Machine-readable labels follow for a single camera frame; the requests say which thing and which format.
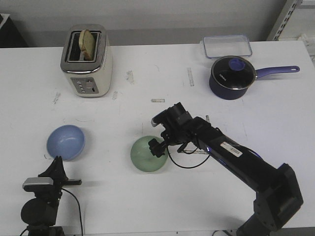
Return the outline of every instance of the saucepan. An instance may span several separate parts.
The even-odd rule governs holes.
[[[226,56],[215,61],[211,68],[209,85],[215,95],[226,100],[243,96],[252,83],[263,76],[300,71],[296,65],[268,67],[255,70],[244,58]]]

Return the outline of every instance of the container lid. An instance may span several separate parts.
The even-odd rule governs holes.
[[[246,35],[225,35],[204,37],[203,46],[209,59],[224,56],[251,56],[252,49]]]
[[[257,74],[252,64],[241,57],[226,56],[215,61],[211,75],[221,86],[240,90],[248,88]]]

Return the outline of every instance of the white table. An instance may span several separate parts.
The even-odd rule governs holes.
[[[255,193],[214,159],[192,170],[169,160],[155,173],[137,170],[132,144],[159,134],[151,118],[181,102],[190,114],[210,117],[213,126],[257,151],[278,168],[296,172],[304,204],[285,227],[314,226],[315,70],[302,42],[254,42],[249,58],[256,69],[297,65],[298,73],[270,75],[254,82],[240,99],[216,97],[208,86],[213,61],[200,45],[112,47],[114,70],[101,98],[76,96],[60,69],[62,48],[0,49],[0,229],[19,234],[22,206],[33,193],[22,183],[51,164],[49,134],[74,124],[86,135],[82,154],[64,162],[68,188],[81,203],[86,234],[236,229],[253,213]],[[194,86],[190,85],[191,70]],[[151,99],[165,99],[152,102]],[[177,154],[183,165],[206,156]],[[80,232],[76,202],[67,193],[56,225]]]

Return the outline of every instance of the barcode label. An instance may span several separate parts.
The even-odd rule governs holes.
[[[220,146],[222,148],[224,148],[225,150],[231,152],[234,156],[240,157],[243,153],[241,151],[239,151],[238,149],[236,149],[235,147],[232,147],[230,144],[228,144],[227,142],[223,142],[220,144]]]

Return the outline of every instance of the purple handle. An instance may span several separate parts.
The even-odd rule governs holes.
[[[261,78],[270,74],[279,74],[279,73],[294,73],[299,72],[300,68],[296,65],[293,66],[278,66],[278,67],[268,67],[256,70],[257,78]]]

